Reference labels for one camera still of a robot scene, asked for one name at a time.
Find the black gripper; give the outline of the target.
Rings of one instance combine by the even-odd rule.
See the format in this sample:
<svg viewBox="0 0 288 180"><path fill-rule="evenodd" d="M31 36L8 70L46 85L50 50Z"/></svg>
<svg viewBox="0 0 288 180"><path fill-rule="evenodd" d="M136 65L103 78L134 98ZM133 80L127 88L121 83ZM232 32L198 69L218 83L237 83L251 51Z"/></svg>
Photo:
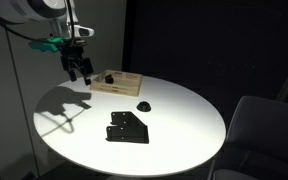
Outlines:
<svg viewBox="0 0 288 180"><path fill-rule="evenodd" d="M90 75L93 73L92 63L89 58L84 58L84 49L81 46L65 46L61 50L63 69L68 72L72 82L77 80L75 70L84 76L85 85L91 84Z"/></svg>

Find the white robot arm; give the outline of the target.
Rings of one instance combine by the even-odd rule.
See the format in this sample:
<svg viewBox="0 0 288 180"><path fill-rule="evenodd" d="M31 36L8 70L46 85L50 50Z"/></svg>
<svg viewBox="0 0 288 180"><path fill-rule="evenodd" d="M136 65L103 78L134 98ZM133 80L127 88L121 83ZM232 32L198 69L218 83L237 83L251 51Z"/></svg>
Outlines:
<svg viewBox="0 0 288 180"><path fill-rule="evenodd" d="M9 25L28 22L49 22L53 32L47 38L36 39L9 28ZM94 30L80 25L74 0L0 0L0 25L14 35L30 40L32 49L60 52L62 67L70 80L77 80L77 70L85 84L91 84L93 67L90 59L82 54L85 38L93 36Z"/></svg>

